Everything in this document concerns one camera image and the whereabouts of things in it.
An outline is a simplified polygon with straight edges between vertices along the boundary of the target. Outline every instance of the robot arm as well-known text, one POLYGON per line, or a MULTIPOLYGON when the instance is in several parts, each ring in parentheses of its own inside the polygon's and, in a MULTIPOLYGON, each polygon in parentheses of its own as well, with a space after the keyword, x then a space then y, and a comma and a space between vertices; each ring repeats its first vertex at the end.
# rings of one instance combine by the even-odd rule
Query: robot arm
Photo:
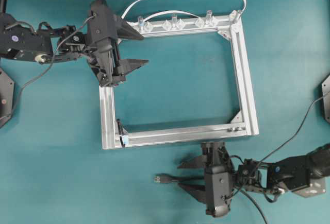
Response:
MULTIPOLYGON (((175 177, 175 182, 194 197, 206 204, 206 214, 221 217, 230 211, 234 189, 264 194, 269 202, 291 191, 302 197, 325 193, 325 177, 330 176, 330 144, 326 144, 305 156, 289 157, 276 163, 262 163, 259 169, 267 170, 267 186, 261 186, 261 172, 252 159, 244 160, 235 170, 224 142, 202 143, 201 156, 182 163, 178 168, 204 169, 204 185, 186 183, 187 178, 175 177)), ((173 182, 169 175, 157 175, 159 183, 173 182)))
MULTIPOLYGON (((143 40, 143 36, 114 14, 105 0, 92 2, 88 15, 93 16, 93 19, 88 21, 87 34, 78 32, 63 43, 54 63, 86 57, 100 86, 110 87, 125 81, 127 74, 148 62, 120 58, 118 39, 143 40)), ((75 26, 53 29, 46 22, 40 23, 35 31, 28 23, 0 13, 0 57, 41 64, 51 63, 51 38, 59 38, 59 44, 75 31, 75 26)))

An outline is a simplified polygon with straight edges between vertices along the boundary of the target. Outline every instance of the black mounting base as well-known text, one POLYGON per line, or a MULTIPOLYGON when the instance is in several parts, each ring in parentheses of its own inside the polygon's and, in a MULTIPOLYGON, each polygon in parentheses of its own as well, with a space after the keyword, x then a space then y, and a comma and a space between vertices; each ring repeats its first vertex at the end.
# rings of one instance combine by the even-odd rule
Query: black mounting base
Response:
MULTIPOLYGON (((0 68, 0 117, 11 112, 15 82, 0 68)), ((0 128, 11 119, 11 116, 0 120, 0 128)))
MULTIPOLYGON (((322 95, 325 95, 330 91, 330 76, 328 76, 324 82, 322 82, 322 95)), ((327 95, 323 98, 323 106, 324 106, 324 118, 330 123, 330 96, 327 95)))

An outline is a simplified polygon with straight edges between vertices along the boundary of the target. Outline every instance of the teal surface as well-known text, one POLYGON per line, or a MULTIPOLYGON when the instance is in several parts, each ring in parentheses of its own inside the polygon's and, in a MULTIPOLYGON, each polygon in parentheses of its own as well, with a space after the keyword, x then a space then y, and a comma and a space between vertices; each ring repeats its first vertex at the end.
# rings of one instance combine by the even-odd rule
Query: teal surface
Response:
MULTIPOLYGON (((91 1, 8 0, 7 12, 34 26, 80 26, 91 1)), ((107 0, 117 13, 132 1, 107 0)), ((227 149, 258 160, 293 135, 321 94, 319 83, 330 73, 329 0, 247 2, 243 24, 260 135, 228 139, 227 149)), ((241 0, 150 0, 127 18, 240 7, 241 0)), ((123 58, 150 61, 115 90, 118 117, 130 130, 227 122, 237 112, 230 47, 221 37, 125 41, 120 50, 123 58)), ((1 67, 17 87, 44 69, 5 59, 1 67)), ((299 136, 269 161, 306 154, 329 135, 317 104, 299 136)), ((29 86, 0 142, 0 223, 262 223, 244 196, 232 201, 227 216, 213 219, 176 185, 153 182, 156 173, 187 174, 176 167, 200 154, 199 142, 101 150, 98 86, 84 59, 56 64, 29 86)), ((253 197, 270 223, 328 223, 329 193, 310 199, 287 193, 275 204, 253 197)))

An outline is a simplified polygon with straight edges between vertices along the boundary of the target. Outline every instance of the clear plastic connector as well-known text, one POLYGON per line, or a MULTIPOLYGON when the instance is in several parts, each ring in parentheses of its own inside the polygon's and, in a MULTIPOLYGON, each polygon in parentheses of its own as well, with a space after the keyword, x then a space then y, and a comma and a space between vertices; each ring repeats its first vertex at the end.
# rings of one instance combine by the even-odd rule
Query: clear plastic connector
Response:
POLYGON ((186 26, 186 23, 180 19, 177 23, 176 23, 176 28, 177 29, 183 29, 186 26))
POLYGON ((144 31, 146 32, 151 32, 154 29, 154 25, 151 24, 150 22, 146 22, 144 25, 144 31))
POLYGON ((138 26, 140 31, 144 30, 144 19, 142 16, 138 17, 138 26))
POLYGON ((206 25, 209 25, 210 22, 211 22, 211 19, 212 19, 212 10, 209 9, 209 10, 206 12, 205 24, 206 24, 206 25))
POLYGON ((163 27, 166 31, 169 31, 169 30, 171 30, 171 28, 172 28, 172 24, 171 24, 168 20, 166 20, 166 21, 163 23, 162 27, 163 27))
POLYGON ((197 20, 196 20, 196 22, 195 22, 195 25, 197 26, 197 27, 199 27, 199 28, 202 28, 202 27, 204 27, 204 24, 205 24, 205 22, 203 21, 203 19, 202 18, 197 18, 197 20))
POLYGON ((172 14, 172 27, 175 28, 177 23, 177 14, 172 14))

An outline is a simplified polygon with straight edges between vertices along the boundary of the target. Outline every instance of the aluminum frame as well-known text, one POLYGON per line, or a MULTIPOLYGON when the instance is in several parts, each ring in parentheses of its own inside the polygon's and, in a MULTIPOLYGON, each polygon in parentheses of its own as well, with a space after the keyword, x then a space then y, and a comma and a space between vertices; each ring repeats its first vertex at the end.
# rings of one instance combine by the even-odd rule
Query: aluminum frame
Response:
POLYGON ((248 56, 244 40, 242 20, 239 11, 229 15, 213 16, 208 11, 204 18, 131 23, 145 37, 165 37, 217 32, 230 41, 240 111, 229 124, 197 126, 154 131, 124 133, 119 135, 116 121, 114 93, 112 87, 100 87, 102 148, 116 149, 143 145, 165 144, 196 140, 214 140, 226 137, 258 135, 258 120, 253 97, 248 56))

